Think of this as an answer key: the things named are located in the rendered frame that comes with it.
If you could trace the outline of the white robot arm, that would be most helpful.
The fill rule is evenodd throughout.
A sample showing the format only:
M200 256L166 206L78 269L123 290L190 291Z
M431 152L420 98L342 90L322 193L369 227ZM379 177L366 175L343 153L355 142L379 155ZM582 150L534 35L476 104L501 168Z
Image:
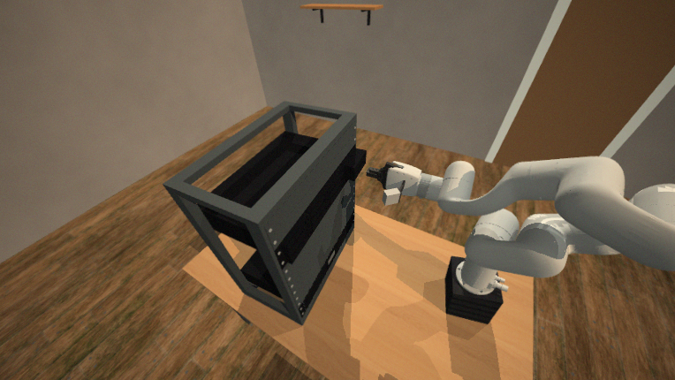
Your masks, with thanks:
M422 173L416 194L438 199L445 212L481 216L465 244L465 265L456 269L471 293L507 292L498 270L556 276L569 254L622 254L675 271L675 184L647 187L627 201L622 168L603 156L516 163L492 190L470 200L474 176L470 163L457 161L443 178ZM520 228L504 209L520 200L554 201L557 214L532 215Z

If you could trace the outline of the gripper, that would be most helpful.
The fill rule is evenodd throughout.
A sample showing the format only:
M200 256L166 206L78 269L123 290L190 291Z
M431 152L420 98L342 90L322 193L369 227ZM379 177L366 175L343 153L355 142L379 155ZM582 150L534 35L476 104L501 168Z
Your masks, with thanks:
M422 176L421 170L396 161L387 162L381 169L368 167L366 173L366 176L380 181L383 184L383 189L386 190L400 188L403 180L405 180L401 195L406 196L416 196Z

